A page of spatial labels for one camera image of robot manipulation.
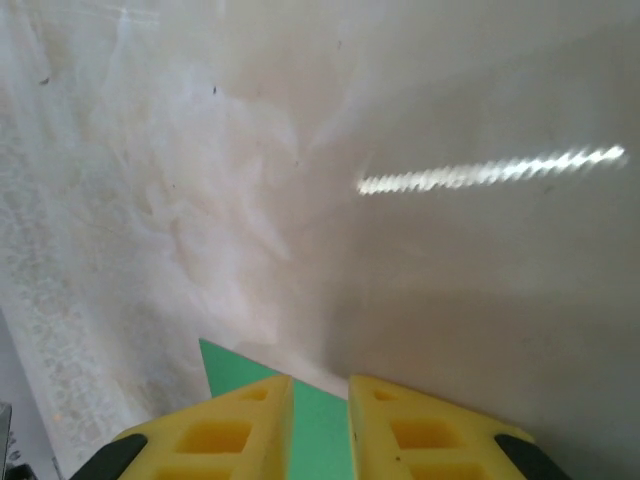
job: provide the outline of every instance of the yellow plastic part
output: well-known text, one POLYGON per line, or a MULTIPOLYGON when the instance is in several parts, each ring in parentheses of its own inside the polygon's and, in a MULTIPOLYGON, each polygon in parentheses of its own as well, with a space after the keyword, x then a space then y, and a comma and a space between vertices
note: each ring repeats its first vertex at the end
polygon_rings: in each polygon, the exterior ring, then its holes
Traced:
POLYGON ((293 380, 267 378, 126 430, 148 443, 119 480, 282 480, 293 427, 293 380))
POLYGON ((376 378, 351 377, 349 425, 358 480, 526 480, 494 436, 527 433, 376 378))

